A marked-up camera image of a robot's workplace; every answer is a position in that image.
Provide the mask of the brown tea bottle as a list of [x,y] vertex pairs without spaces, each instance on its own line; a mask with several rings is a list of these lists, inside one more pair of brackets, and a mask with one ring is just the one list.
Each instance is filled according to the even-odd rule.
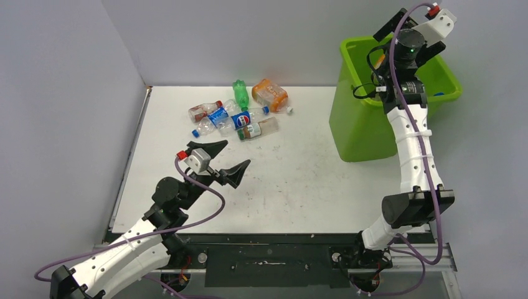
[[278,120],[275,117],[271,117],[257,123],[251,123],[247,126],[244,126],[237,131],[237,136],[240,141],[248,141],[275,133],[279,129]]

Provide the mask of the small orange juice bottle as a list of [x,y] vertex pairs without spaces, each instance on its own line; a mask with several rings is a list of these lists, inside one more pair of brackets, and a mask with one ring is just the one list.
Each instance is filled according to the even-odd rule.
[[385,60],[385,54],[382,54],[382,55],[377,59],[376,63],[374,64],[374,68],[375,68],[375,69],[378,69],[378,68],[382,65],[382,63],[383,63],[384,60]]

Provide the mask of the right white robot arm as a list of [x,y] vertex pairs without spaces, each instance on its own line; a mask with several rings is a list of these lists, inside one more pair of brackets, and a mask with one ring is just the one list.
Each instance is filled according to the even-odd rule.
[[440,221],[443,211],[455,201],[446,190],[436,170],[428,128],[428,101],[425,85],[417,70],[445,49],[443,39],[453,30],[456,18],[437,4],[426,3],[427,21],[419,24],[411,12],[401,9],[376,34],[381,42],[371,51],[382,50],[384,58],[368,62],[372,83],[371,96],[378,95],[395,137],[400,163],[400,192],[385,196],[381,216],[362,231],[362,243],[352,250],[353,261],[367,267],[377,258],[377,251],[403,236],[413,227]]

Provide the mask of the pepsi bottle blue cap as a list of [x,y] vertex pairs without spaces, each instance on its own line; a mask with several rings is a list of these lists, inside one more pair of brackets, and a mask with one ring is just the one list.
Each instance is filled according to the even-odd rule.
[[268,107],[248,108],[238,114],[228,116],[224,120],[221,120],[218,125],[218,130],[222,137],[227,137],[253,122],[263,120],[269,113],[270,110]]

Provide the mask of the blue label crushed bottle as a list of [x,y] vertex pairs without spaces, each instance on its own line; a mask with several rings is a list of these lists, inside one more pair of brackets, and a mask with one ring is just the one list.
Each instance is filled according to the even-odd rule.
[[222,103],[222,108],[219,108],[215,112],[201,119],[201,121],[197,122],[197,128],[192,130],[192,135],[195,138],[212,133],[217,129],[221,120],[241,112],[241,109],[234,99],[230,99]]

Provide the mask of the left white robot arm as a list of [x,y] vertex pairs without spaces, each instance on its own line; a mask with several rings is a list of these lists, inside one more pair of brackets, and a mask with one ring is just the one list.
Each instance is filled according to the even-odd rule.
[[174,165],[181,179],[159,180],[152,195],[153,204],[125,233],[110,245],[79,255],[78,264],[67,267],[59,262],[49,280],[50,298],[113,298],[117,293],[159,268],[180,267],[186,259],[185,242],[177,235],[182,229],[201,225],[219,215],[188,224],[186,211],[209,192],[226,200],[212,183],[237,188],[251,161],[246,159],[229,169],[216,170],[210,162],[228,145],[189,142],[177,153]]

